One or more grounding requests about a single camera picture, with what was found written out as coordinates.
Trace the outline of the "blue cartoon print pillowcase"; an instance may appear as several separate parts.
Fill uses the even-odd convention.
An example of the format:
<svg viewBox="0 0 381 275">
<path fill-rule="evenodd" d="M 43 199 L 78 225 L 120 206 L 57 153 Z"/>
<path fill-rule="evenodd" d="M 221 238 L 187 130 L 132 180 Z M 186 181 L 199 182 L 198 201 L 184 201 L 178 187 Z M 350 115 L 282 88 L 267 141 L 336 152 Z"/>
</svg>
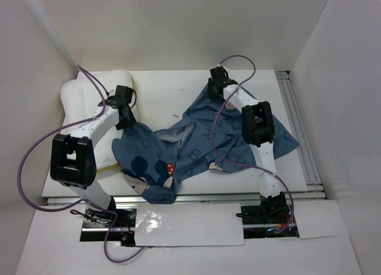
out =
<svg viewBox="0 0 381 275">
<path fill-rule="evenodd" d="M 182 119 L 152 131 L 143 123 L 124 129 L 112 151 L 129 186 L 150 204 L 172 204 L 181 183 L 208 170 L 223 174 L 262 164 L 242 136 L 242 114 L 222 107 L 203 89 Z"/>
</svg>

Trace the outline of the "white pillow yellow edge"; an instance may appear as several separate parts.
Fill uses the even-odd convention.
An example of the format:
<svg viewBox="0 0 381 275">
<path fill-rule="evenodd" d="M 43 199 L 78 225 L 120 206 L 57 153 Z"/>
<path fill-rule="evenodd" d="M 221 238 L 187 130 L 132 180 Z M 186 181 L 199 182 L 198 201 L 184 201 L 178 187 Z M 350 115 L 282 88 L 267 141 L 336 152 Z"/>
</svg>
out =
<svg viewBox="0 0 381 275">
<path fill-rule="evenodd" d="M 95 77 L 105 86 L 111 95 L 118 85 L 134 88 L 131 74 L 125 70 L 100 72 Z M 74 123 L 93 116 L 101 97 L 93 84 L 85 77 L 71 80 L 60 91 L 65 118 L 63 124 Z M 111 149 L 112 141 L 121 138 L 123 131 L 115 127 L 110 129 L 94 149 L 98 170 L 116 165 L 117 161 Z"/>
</svg>

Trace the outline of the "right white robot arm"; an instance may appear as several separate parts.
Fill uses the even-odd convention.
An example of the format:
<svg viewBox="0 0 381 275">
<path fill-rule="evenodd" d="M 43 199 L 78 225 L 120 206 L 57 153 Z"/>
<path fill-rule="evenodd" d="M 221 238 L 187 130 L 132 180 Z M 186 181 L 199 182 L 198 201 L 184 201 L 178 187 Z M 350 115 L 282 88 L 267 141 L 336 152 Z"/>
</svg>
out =
<svg viewBox="0 0 381 275">
<path fill-rule="evenodd" d="M 260 176 L 260 216 L 265 222 L 272 223 L 287 210 L 287 204 L 274 160 L 276 130 L 271 106 L 242 89 L 225 68 L 212 68 L 210 75 L 208 98 L 227 101 L 241 113 L 242 137 L 254 155 L 255 168 L 263 172 Z"/>
</svg>

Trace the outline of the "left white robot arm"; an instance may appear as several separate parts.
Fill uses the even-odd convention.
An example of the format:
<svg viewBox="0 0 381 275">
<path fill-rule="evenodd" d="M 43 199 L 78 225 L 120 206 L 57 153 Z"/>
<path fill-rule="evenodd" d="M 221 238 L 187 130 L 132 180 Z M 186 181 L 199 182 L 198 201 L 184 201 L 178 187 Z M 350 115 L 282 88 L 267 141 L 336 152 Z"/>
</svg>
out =
<svg viewBox="0 0 381 275">
<path fill-rule="evenodd" d="M 132 88 L 117 86 L 113 96 L 98 104 L 90 121 L 67 135 L 57 134 L 52 140 L 51 179 L 98 210 L 96 219 L 105 227 L 115 224 L 118 213 L 114 198 L 96 180 L 94 148 L 110 129 L 123 130 L 136 124 L 130 107 L 135 97 Z"/>
</svg>

